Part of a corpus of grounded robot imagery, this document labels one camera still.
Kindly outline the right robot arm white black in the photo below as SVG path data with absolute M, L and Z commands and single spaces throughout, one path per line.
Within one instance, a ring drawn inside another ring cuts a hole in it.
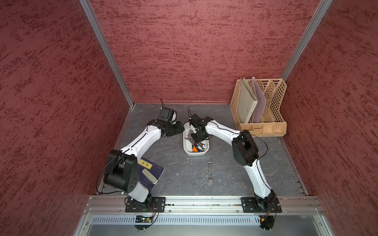
M 210 136 L 216 136 L 232 146 L 235 161 L 244 167 L 253 185 L 256 208 L 268 212 L 274 206 L 277 196 L 261 169 L 258 146 L 253 135 L 247 130 L 238 131 L 210 117 L 202 119 L 196 114 L 189 118 L 189 124 L 195 130 L 191 137 L 196 144 Z

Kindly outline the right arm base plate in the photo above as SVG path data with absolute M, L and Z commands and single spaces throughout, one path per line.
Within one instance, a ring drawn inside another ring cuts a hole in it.
M 277 197 L 262 199 L 260 197 L 241 197 L 241 206 L 244 213 L 282 213 Z

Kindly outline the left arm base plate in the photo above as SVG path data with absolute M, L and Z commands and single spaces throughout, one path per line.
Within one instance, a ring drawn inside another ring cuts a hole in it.
M 144 202 L 128 198 L 126 201 L 125 212 L 145 212 L 145 213 L 162 213 L 165 209 L 165 197 L 148 196 Z

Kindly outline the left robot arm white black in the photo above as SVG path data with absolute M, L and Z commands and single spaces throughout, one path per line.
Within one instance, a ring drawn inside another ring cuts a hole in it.
M 161 137 L 171 137 L 184 132 L 181 122 L 163 122 L 151 120 L 142 133 L 130 144 L 120 150 L 112 150 L 108 154 L 104 167 L 103 183 L 126 193 L 135 201 L 151 203 L 150 190 L 139 181 L 138 163 L 144 153 Z

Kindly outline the white plastic storage box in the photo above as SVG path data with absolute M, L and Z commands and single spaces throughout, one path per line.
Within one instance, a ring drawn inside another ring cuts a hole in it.
M 205 140 L 200 143 L 195 143 L 192 134 L 194 130 L 190 123 L 184 124 L 184 133 L 183 133 L 183 148 L 185 153 L 188 156 L 202 156 L 208 152 L 210 149 L 209 141 Z

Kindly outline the long silver combination wrench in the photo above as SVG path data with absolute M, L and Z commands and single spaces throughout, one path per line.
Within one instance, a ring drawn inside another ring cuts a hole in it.
M 213 179 L 212 179 L 212 160 L 211 159 L 208 161 L 208 171 L 209 171 L 208 184 L 212 185 Z

